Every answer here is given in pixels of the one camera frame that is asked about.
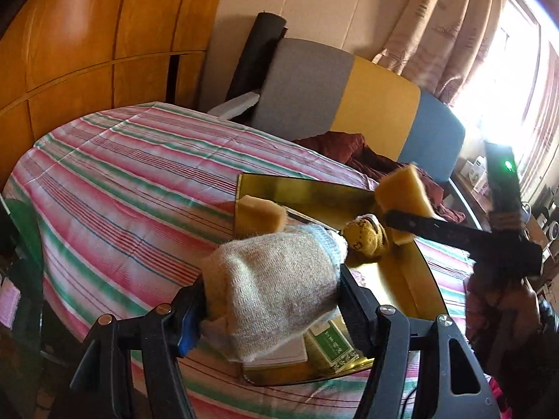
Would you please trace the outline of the person's right hand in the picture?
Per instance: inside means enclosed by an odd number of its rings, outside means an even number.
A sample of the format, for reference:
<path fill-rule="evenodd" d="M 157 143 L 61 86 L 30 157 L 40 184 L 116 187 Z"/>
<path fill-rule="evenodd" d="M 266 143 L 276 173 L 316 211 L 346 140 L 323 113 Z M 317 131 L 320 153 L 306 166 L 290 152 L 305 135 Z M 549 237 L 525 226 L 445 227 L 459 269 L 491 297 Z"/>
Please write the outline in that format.
<path fill-rule="evenodd" d="M 466 338 L 482 359 L 491 353 L 500 328 L 505 348 L 515 349 L 541 327 L 538 298 L 525 279 L 498 287 L 475 266 L 466 291 Z"/>

